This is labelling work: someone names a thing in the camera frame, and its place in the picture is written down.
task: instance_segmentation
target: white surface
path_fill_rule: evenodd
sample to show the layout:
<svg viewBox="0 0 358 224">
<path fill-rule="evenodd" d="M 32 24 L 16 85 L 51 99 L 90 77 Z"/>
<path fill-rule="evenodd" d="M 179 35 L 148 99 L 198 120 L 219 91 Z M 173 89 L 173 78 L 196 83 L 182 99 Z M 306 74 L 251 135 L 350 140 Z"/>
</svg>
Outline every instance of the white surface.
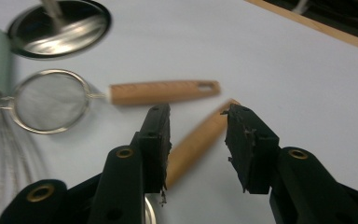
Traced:
<svg viewBox="0 0 358 224">
<path fill-rule="evenodd" d="M 337 181 L 358 189 L 358 48 L 241 0 L 99 1 L 114 25 L 94 48 L 56 61 L 16 57 L 15 83 L 47 68 L 110 83 L 217 79 L 222 94 L 171 104 L 175 146 L 228 98 L 254 110 L 281 138 L 318 157 Z M 0 0 L 0 28 L 34 0 Z M 101 172 L 108 151 L 126 145 L 150 106 L 95 101 L 67 133 L 34 135 L 52 178 L 68 188 Z M 158 209 L 161 223 L 273 223 L 269 196 L 241 193 L 224 136 Z"/>
</svg>

